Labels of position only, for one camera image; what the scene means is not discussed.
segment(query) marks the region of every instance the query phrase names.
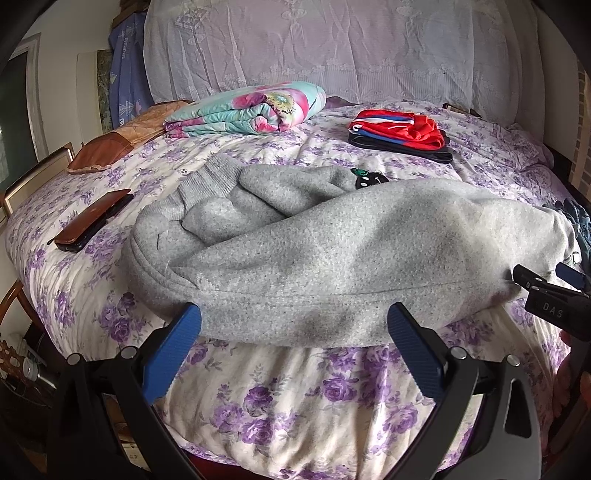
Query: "bed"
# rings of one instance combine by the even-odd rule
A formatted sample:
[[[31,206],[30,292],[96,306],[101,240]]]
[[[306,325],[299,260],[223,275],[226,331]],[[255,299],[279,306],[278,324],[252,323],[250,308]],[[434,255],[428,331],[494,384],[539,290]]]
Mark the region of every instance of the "bed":
[[[431,115],[451,139],[454,162],[349,145],[348,122],[376,105]],[[10,218],[9,257],[60,352],[107,358],[162,326],[127,289],[119,265],[122,244],[145,205],[173,191],[218,151],[245,163],[357,166],[391,180],[455,179],[533,205],[568,195],[550,171],[551,156],[529,134],[429,103],[325,109],[277,136],[159,138],[110,170],[56,177]],[[134,200],[81,253],[47,245],[87,205],[124,187],[132,189]],[[552,419],[553,372],[567,352],[557,330],[523,305],[517,300],[484,310],[439,333],[449,345],[481,358],[518,355],[545,433]],[[194,455],[273,478],[344,480],[382,478],[433,405],[420,395],[394,345],[323,350],[200,338],[157,408],[176,441]],[[473,420],[467,417],[446,462],[458,458]]]

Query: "blue gripper pad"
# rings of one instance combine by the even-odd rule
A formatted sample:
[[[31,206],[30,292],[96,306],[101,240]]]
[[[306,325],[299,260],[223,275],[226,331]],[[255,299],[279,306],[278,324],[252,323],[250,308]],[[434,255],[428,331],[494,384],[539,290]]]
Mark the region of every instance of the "blue gripper pad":
[[[447,347],[435,331],[421,327],[400,302],[390,307],[387,321],[388,333],[400,350],[421,393],[439,402],[444,394],[445,360],[442,350],[447,350]],[[431,338],[423,336],[429,333]],[[430,340],[435,340],[435,345],[429,345]]]
[[[201,310],[190,303],[144,367],[142,393],[151,405],[166,395],[201,332]]]
[[[566,264],[559,263],[556,265],[556,276],[578,290],[585,290],[585,274],[570,268]]]

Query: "brown leather wallet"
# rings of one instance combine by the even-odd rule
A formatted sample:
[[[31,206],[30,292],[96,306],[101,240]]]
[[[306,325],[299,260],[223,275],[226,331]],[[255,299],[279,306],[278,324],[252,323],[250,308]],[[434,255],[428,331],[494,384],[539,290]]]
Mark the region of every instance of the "brown leather wallet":
[[[105,193],[57,234],[54,238],[56,246],[66,252],[82,250],[93,235],[106,225],[107,219],[119,213],[133,199],[130,192],[130,189],[125,189]]]

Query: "red folded garment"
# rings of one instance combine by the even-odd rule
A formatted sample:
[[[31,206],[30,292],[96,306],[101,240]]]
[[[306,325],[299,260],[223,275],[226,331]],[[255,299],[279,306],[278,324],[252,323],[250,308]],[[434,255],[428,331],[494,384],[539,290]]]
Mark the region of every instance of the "red folded garment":
[[[417,150],[439,150],[445,146],[435,120],[410,112],[363,110],[349,124],[349,131],[358,134],[366,132],[380,140]]]

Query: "blue fabric with triangle print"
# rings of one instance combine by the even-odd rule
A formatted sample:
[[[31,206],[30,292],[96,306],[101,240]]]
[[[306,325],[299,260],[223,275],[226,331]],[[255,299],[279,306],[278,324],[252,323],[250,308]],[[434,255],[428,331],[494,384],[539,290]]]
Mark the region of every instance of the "blue fabric with triangle print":
[[[113,48],[109,109],[113,128],[119,128],[154,104],[144,65],[146,13],[134,13],[109,35]]]

